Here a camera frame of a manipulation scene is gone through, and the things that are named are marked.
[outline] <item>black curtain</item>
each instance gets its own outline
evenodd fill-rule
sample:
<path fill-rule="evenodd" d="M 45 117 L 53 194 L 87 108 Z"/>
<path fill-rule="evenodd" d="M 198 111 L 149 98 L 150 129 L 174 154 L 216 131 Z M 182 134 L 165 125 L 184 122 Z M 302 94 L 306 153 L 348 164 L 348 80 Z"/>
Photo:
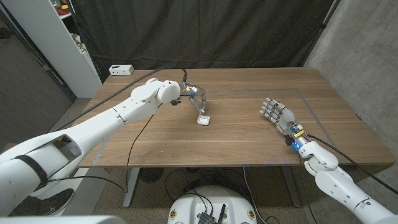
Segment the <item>black curtain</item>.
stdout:
<path fill-rule="evenodd" d="M 299 67 L 333 0 L 72 0 L 102 81 L 135 69 Z"/>

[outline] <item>white cabinet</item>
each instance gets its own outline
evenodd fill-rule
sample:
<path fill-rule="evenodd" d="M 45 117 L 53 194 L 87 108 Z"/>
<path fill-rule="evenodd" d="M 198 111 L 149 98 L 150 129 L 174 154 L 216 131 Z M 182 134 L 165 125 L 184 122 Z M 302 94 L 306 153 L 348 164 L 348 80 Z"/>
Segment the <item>white cabinet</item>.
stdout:
<path fill-rule="evenodd" d="M 102 83 L 87 52 L 72 39 L 49 0 L 1 0 L 69 88 L 92 98 Z"/>

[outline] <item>white device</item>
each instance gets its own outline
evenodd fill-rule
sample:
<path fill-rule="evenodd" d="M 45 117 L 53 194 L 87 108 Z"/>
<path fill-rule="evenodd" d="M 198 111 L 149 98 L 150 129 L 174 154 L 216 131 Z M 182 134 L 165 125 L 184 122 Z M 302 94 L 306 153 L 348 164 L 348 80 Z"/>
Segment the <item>white device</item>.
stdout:
<path fill-rule="evenodd" d="M 198 124 L 206 126 L 206 125 L 209 125 L 209 122 L 210 122 L 209 116 L 205 116 L 205 115 L 198 116 Z"/>
<path fill-rule="evenodd" d="M 191 194 L 185 194 L 173 203 L 167 219 L 168 224 L 214 222 L 257 224 L 253 206 L 235 191 L 220 186 L 202 186 L 195 191 L 209 199 L 211 205 L 205 198 L 202 198 L 203 203 L 199 196 L 192 195 L 195 192 L 191 190 L 188 192 Z M 206 214 L 204 204 L 207 214 L 213 212 L 211 217 L 202 217 Z"/>
<path fill-rule="evenodd" d="M 112 65 L 109 68 L 111 75 L 131 75 L 133 71 L 132 65 Z"/>

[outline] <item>table leg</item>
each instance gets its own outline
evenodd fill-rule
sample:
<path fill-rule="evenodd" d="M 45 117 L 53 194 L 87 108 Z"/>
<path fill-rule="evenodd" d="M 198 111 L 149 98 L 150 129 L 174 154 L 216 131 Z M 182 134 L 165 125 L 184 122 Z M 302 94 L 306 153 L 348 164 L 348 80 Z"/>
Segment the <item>table leg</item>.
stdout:
<path fill-rule="evenodd" d="M 292 205 L 296 208 L 301 207 L 299 192 L 297 190 L 296 184 L 293 179 L 292 169 L 287 166 L 280 167 L 280 168 L 282 169 L 286 187 L 287 187 L 287 190 L 289 191 L 290 198 L 292 199 Z"/>
<path fill-rule="evenodd" d="M 126 195 L 124 196 L 124 201 L 123 201 L 124 208 L 129 208 L 131 206 L 132 197 L 134 195 L 134 191 L 138 183 L 138 173 L 139 173 L 139 167 L 131 169 L 129 183 L 127 187 L 128 193 L 126 193 Z"/>

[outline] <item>black band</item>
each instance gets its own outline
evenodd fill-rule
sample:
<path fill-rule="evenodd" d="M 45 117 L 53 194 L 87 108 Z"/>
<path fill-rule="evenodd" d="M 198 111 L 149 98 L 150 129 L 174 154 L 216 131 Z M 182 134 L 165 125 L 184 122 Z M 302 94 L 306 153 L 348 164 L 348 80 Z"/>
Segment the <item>black band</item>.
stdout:
<path fill-rule="evenodd" d="M 47 174 L 45 173 L 43 168 L 34 159 L 32 159 L 31 157 L 29 157 L 27 155 L 20 155 L 20 156 L 15 157 L 15 159 L 20 159 L 20 160 L 24 161 L 39 176 L 40 184 L 39 184 L 39 186 L 37 186 L 36 190 L 46 186 L 46 184 L 47 184 Z"/>

